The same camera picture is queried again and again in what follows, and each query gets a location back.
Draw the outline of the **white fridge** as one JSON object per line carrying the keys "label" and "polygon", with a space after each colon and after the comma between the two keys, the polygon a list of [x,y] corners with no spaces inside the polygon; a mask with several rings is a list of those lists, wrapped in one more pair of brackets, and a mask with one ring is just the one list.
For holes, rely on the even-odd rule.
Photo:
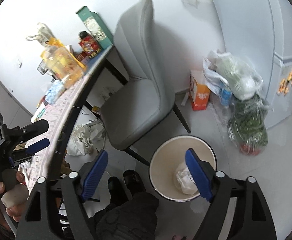
{"label": "white fridge", "polygon": [[213,0],[226,51],[263,79],[261,97],[272,106],[267,128],[292,113],[292,5],[288,0]]}

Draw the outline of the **tall green box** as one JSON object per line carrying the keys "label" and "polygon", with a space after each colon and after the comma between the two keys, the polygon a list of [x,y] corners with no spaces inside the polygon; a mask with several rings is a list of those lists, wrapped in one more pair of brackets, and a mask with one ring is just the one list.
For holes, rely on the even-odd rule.
{"label": "tall green box", "polygon": [[76,14],[102,49],[113,45],[113,35],[98,13],[90,11],[87,6],[83,6]]}

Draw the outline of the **clear bag of greens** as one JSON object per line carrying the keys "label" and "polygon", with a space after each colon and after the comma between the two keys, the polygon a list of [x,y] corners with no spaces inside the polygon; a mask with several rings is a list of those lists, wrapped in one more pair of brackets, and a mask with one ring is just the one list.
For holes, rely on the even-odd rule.
{"label": "clear bag of greens", "polygon": [[266,148],[268,134],[264,121],[268,110],[268,103],[258,94],[248,100],[234,100],[228,135],[242,154],[256,156]]}

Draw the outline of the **clear plastic jar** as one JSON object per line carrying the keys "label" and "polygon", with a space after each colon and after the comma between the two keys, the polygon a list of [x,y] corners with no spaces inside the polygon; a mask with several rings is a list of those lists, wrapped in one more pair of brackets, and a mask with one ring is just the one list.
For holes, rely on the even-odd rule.
{"label": "clear plastic jar", "polygon": [[42,52],[41,57],[47,68],[62,81],[66,89],[73,86],[84,75],[84,68],[80,66],[69,51],[49,57],[44,56]]}

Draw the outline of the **orange white carton box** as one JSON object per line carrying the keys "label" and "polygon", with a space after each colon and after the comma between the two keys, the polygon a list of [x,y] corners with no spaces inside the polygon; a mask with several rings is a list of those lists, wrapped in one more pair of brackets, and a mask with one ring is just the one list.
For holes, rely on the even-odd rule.
{"label": "orange white carton box", "polygon": [[191,70],[189,76],[190,100],[193,111],[205,110],[210,97],[210,89],[202,70]]}

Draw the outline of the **white tissue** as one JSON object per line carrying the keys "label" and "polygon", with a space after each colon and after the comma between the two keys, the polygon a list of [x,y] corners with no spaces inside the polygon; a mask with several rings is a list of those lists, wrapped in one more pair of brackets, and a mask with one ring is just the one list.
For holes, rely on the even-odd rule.
{"label": "white tissue", "polygon": [[174,174],[175,187],[186,195],[197,194],[198,188],[185,162],[179,164]]}

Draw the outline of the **white plastic grocery bag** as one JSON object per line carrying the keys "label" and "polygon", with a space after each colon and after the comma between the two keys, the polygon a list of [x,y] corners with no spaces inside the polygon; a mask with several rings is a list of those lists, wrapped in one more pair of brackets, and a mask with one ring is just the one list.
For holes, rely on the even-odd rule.
{"label": "white plastic grocery bag", "polygon": [[258,72],[231,53],[211,51],[202,66],[205,84],[215,94],[225,85],[237,99],[244,101],[262,89],[263,79]]}

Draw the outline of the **printed paper bag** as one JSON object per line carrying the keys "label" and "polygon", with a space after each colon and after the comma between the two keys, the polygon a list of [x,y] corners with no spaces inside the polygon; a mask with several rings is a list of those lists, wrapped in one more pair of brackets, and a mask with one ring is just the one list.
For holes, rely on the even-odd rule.
{"label": "printed paper bag", "polygon": [[38,23],[37,33],[26,37],[27,41],[38,41],[42,46],[47,46],[51,38],[56,38],[51,29],[44,23]]}

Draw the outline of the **yellow snack bag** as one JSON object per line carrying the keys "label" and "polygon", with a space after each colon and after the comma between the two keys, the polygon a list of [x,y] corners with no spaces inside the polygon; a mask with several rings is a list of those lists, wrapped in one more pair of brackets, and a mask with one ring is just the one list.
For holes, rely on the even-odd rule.
{"label": "yellow snack bag", "polygon": [[51,37],[50,40],[47,42],[47,46],[43,52],[44,56],[55,56],[58,53],[68,52],[65,46],[59,39]]}

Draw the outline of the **grey door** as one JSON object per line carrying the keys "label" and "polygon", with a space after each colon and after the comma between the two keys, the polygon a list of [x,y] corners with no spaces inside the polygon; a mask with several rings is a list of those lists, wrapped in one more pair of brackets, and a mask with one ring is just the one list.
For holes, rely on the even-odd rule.
{"label": "grey door", "polygon": [[8,128],[24,127],[31,123],[32,115],[12,96],[0,81],[0,112]]}

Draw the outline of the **grey upholstered chair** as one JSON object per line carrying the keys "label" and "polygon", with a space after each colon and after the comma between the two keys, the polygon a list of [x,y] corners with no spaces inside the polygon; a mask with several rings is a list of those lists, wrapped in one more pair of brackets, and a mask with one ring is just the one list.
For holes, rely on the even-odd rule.
{"label": "grey upholstered chair", "polygon": [[165,73],[154,25],[152,0],[140,0],[121,15],[113,41],[129,81],[100,109],[112,147],[144,165],[149,165],[149,161],[130,147],[170,112],[176,114],[187,132],[191,131],[175,103],[175,93]]}

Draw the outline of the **beige round trash bin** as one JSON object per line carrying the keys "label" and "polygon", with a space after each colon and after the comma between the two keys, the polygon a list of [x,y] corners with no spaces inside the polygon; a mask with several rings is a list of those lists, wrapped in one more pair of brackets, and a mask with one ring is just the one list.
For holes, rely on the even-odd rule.
{"label": "beige round trash bin", "polygon": [[186,151],[192,148],[200,160],[217,169],[213,149],[204,140],[191,135],[180,135],[164,142],[153,154],[149,178],[155,191],[173,202],[188,202],[200,196],[186,166]]}

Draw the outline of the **pink patterned tablecloth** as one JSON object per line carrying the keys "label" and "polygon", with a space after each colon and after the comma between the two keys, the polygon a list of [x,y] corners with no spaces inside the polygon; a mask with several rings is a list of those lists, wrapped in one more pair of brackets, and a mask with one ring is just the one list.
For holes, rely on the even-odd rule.
{"label": "pink patterned tablecloth", "polygon": [[48,180],[60,177],[63,157],[77,119],[94,119],[93,113],[84,105],[93,84],[93,79],[85,75],[53,105],[46,107],[41,119],[49,123],[49,130],[26,143],[30,146],[44,138],[50,141],[49,147],[36,153],[31,159],[30,167],[23,171],[29,191],[32,191],[39,177]]}

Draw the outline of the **red decorated tin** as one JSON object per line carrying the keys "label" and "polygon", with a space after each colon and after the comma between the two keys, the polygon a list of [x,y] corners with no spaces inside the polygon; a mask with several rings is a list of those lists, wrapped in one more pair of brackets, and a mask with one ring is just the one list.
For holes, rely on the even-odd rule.
{"label": "red decorated tin", "polygon": [[79,45],[81,46],[83,51],[86,52],[89,58],[94,58],[102,51],[99,43],[88,32],[81,31],[79,33],[79,39]]}

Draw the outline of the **blue tissue pack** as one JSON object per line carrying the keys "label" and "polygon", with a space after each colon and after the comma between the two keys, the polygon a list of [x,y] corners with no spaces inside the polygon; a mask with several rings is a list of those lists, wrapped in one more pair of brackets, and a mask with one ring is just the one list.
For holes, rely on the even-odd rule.
{"label": "blue tissue pack", "polygon": [[65,90],[66,88],[64,87],[62,81],[55,80],[48,91],[45,93],[44,100],[48,104],[54,104]]}

